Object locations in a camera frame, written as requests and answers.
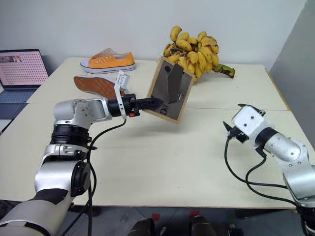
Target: red object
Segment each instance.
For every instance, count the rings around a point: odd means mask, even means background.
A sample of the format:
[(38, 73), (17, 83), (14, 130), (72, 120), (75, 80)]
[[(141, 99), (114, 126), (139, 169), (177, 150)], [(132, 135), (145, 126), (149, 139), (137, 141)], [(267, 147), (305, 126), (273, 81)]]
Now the red object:
[(153, 221), (159, 221), (159, 219), (161, 218), (161, 214), (153, 213), (151, 215), (151, 218), (153, 219)]
[(189, 218), (194, 218), (195, 216), (198, 216), (198, 215), (200, 215), (200, 211), (193, 210), (193, 211), (190, 212)]

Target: laptop keyboard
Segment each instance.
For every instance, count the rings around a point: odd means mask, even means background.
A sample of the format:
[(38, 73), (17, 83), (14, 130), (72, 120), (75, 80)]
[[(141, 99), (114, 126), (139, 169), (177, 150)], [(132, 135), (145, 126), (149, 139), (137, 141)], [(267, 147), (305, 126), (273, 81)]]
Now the laptop keyboard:
[(0, 94), (0, 103), (26, 103), (34, 91), (3, 91)]

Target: banana stem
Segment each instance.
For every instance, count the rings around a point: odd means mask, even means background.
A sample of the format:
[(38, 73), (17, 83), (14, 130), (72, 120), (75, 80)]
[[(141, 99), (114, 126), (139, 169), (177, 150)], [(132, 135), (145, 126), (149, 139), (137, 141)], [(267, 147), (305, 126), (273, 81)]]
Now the banana stem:
[(235, 75), (235, 69), (228, 67), (227, 65), (218, 64), (214, 69), (214, 72), (222, 73), (224, 75), (227, 75), (230, 78), (234, 78)]

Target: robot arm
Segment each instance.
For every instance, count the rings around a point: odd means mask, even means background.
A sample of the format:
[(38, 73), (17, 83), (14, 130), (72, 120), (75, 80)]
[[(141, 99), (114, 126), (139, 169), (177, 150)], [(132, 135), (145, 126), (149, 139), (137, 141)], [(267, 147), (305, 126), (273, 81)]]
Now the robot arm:
[(284, 182), (306, 221), (306, 229), (315, 235), (315, 166), (309, 162), (306, 146), (287, 138), (263, 118), (264, 111), (241, 104), (242, 109), (232, 119), (234, 128), (224, 123), (231, 136), (239, 141), (250, 140), (260, 155), (269, 152), (282, 168)]
[(51, 141), (35, 176), (36, 195), (18, 204), (0, 221), (0, 235), (55, 235), (73, 199), (90, 186), (90, 166), (85, 160), (92, 140), (88, 134), (91, 124), (121, 115), (138, 116), (139, 110), (161, 103), (156, 98), (137, 100), (135, 94), (58, 103)]

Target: laptop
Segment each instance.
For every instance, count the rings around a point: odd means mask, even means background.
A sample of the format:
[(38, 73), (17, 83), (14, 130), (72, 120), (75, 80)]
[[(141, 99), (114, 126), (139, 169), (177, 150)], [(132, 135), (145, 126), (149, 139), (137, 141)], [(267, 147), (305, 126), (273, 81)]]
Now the laptop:
[(47, 79), (38, 49), (0, 51), (0, 119), (14, 119)]

